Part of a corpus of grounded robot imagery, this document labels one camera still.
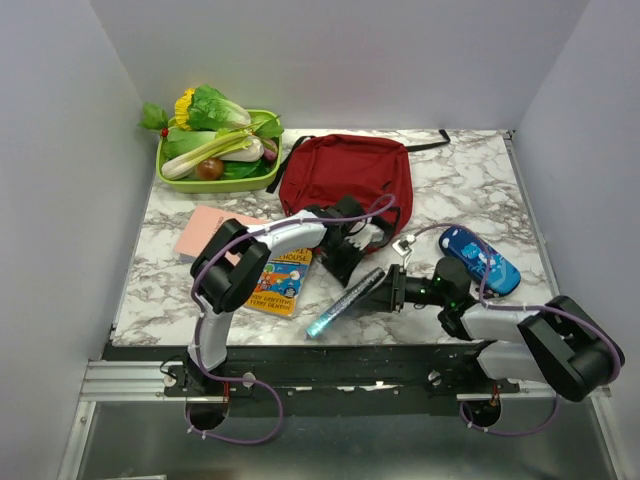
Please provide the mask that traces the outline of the teal blue book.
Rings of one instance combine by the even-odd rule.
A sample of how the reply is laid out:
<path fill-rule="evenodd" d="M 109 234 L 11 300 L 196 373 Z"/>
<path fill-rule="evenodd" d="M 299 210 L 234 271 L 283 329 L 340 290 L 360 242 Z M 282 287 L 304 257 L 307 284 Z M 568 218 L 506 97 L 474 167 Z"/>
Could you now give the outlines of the teal blue book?
<path fill-rule="evenodd" d="M 363 299 L 384 277 L 385 272 L 380 267 L 368 272 L 311 323 L 305 331 L 306 336 L 312 340 L 319 338 L 340 315 Z"/>

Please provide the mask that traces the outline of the orange treehouse book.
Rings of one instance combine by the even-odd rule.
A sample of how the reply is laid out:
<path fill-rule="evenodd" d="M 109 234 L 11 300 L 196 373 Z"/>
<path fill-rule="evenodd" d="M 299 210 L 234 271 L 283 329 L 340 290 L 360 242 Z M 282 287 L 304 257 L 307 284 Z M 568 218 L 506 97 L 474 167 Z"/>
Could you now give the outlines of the orange treehouse book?
<path fill-rule="evenodd" d="M 298 249 L 269 260 L 245 307 L 292 317 L 312 259 L 311 250 Z"/>

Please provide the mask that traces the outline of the red backpack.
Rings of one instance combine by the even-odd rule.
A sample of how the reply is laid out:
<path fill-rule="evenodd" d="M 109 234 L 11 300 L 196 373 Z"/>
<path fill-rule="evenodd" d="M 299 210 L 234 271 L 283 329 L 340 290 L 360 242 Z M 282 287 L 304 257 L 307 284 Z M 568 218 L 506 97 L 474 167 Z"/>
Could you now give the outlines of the red backpack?
<path fill-rule="evenodd" d="M 444 130 L 439 141 L 406 146 L 398 141 L 347 134 L 303 136 L 278 168 L 268 193 L 276 192 L 286 215 L 310 206 L 333 206 L 350 196 L 369 208 L 381 196 L 395 196 L 393 206 L 379 218 L 384 238 L 367 248 L 373 252 L 390 242 L 409 222 L 413 185 L 409 155 L 448 145 Z"/>

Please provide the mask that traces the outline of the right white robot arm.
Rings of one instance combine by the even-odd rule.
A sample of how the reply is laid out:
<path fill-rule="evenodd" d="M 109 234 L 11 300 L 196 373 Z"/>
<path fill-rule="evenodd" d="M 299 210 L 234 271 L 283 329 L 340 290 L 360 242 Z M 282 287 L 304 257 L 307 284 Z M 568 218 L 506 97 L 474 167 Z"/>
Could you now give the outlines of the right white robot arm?
<path fill-rule="evenodd" d="M 363 305 L 377 312 L 399 312 L 407 303 L 436 306 L 449 336 L 484 342 L 476 358 L 459 370 L 462 384 L 474 392 L 495 380 L 528 380 L 580 402 L 618 377 L 621 350 L 571 298 L 557 296 L 531 306 L 483 304 L 470 288 L 470 275 L 454 258 L 440 259 L 430 278 L 410 277 L 394 264 L 365 294 Z"/>

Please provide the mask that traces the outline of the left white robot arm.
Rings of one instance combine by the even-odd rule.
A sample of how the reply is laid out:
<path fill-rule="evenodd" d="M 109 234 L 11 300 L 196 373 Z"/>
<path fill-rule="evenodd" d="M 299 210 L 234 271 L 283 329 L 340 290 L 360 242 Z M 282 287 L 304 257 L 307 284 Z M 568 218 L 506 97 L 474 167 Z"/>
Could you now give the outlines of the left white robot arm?
<path fill-rule="evenodd" d="M 187 382 L 201 395 L 222 380 L 227 337 L 235 311 L 253 293 L 270 260 L 298 249 L 314 249 L 324 268 L 346 285 L 369 246 L 380 246 L 385 231 L 373 220 L 393 206 L 386 194 L 364 211 L 350 196 L 333 207 L 310 206 L 272 223 L 247 226 L 230 219 L 219 227 L 191 266 L 191 297 L 200 313 L 188 347 Z"/>

